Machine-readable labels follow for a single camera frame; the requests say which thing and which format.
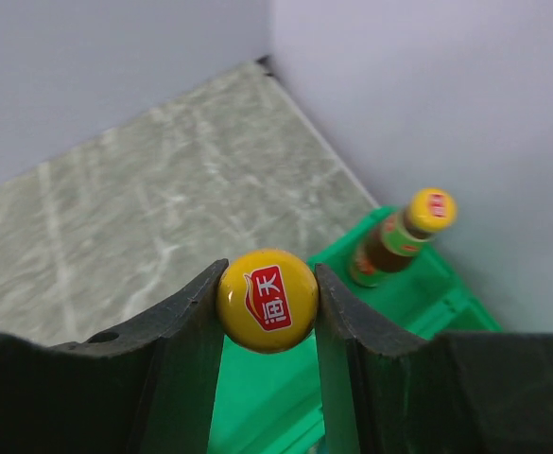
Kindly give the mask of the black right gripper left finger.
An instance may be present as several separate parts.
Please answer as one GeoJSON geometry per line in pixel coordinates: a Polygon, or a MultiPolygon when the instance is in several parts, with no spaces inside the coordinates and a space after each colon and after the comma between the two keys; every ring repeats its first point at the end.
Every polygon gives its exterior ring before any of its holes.
{"type": "Polygon", "coordinates": [[[84,342],[0,333],[0,453],[204,453],[224,334],[220,259],[84,342]]]}

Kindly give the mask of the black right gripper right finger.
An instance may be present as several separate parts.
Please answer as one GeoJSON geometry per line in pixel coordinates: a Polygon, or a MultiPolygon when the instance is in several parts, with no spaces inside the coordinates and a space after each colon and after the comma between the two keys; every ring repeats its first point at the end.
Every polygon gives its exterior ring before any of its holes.
{"type": "Polygon", "coordinates": [[[315,332],[332,453],[553,453],[553,333],[406,331],[326,265],[315,332]]]}

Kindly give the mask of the red sauce bottle yellow cap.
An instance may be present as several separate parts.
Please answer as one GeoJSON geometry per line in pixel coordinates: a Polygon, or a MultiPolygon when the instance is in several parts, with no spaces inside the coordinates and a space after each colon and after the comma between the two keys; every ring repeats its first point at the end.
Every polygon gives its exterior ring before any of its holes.
{"type": "Polygon", "coordinates": [[[416,192],[407,205],[374,225],[351,254],[348,273],[359,286],[375,288],[405,270],[458,216],[455,198],[437,187],[416,192]]]}

